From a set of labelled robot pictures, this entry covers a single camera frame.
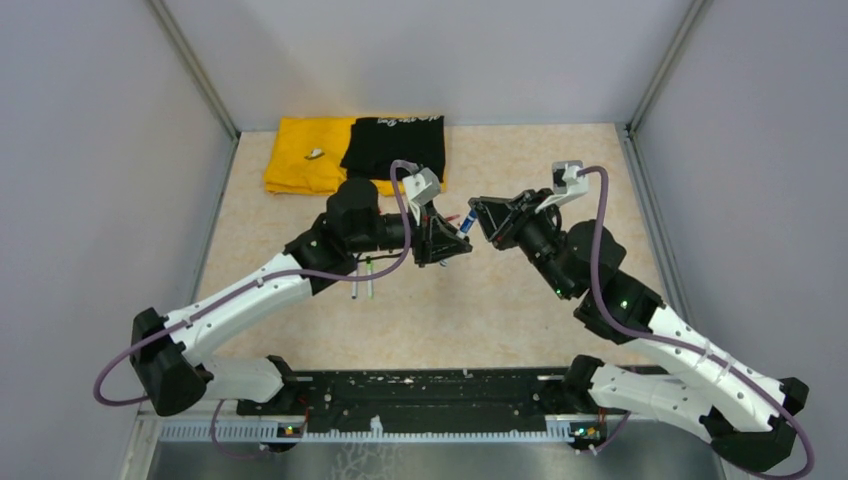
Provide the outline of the blue cylindrical cap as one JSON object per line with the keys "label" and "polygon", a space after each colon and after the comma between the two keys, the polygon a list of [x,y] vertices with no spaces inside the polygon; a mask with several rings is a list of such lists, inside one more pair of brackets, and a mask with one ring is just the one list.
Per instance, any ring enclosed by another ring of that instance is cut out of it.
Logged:
{"label": "blue cylindrical cap", "polygon": [[468,233],[469,233],[470,230],[472,229],[473,225],[477,221],[477,219],[478,219],[477,213],[474,210],[470,210],[468,215],[463,220],[461,226],[465,226],[468,229]]}

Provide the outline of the white green-tipped pen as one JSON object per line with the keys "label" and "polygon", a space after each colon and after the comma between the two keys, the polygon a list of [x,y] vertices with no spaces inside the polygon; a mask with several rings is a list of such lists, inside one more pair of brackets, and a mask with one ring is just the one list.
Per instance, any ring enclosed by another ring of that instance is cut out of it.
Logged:
{"label": "white green-tipped pen", "polygon": [[369,299],[374,299],[374,280],[370,278],[374,274],[374,264],[371,257],[366,258],[366,272],[369,279],[367,280],[367,294]]}

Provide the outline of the white blue-ended marker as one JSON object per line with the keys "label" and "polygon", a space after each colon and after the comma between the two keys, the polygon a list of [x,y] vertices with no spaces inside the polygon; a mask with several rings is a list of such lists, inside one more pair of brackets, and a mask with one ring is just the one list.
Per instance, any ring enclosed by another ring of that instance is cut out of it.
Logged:
{"label": "white blue-ended marker", "polygon": [[359,267],[357,266],[355,272],[352,274],[354,280],[351,282],[351,299],[356,300],[359,297],[359,282],[358,278],[360,275]]}

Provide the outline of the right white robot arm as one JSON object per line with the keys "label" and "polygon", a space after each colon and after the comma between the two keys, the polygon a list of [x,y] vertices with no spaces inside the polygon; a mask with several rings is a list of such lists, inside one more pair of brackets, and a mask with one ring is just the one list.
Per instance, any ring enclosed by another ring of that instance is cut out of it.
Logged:
{"label": "right white robot arm", "polygon": [[798,421],[809,389],[741,363],[684,320],[622,267],[625,248],[592,220],[562,227],[564,197],[548,189],[513,198],[474,197],[469,205],[486,240],[520,249],[574,315],[600,338],[654,361],[666,379],[632,373],[591,356],[574,359],[563,398],[576,412],[618,409],[681,429],[719,457],[765,478],[796,446],[811,450]]}

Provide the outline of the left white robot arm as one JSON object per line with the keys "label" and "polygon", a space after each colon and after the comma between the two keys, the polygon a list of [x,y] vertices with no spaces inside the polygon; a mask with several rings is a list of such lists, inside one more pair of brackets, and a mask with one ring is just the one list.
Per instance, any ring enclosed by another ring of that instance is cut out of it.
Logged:
{"label": "left white robot arm", "polygon": [[471,252],[467,238],[476,217],[455,226],[436,210],[437,185],[408,176],[409,198],[398,213],[381,213],[369,180],[342,183],[313,225],[269,262],[224,290],[166,315],[148,308],[133,320],[130,356],[147,399],[163,417],[202,399],[264,404],[277,414],[300,399],[288,365],[278,356],[225,360],[223,343],[264,317],[316,296],[341,278],[352,279],[364,254],[411,255],[416,265],[443,263]]}

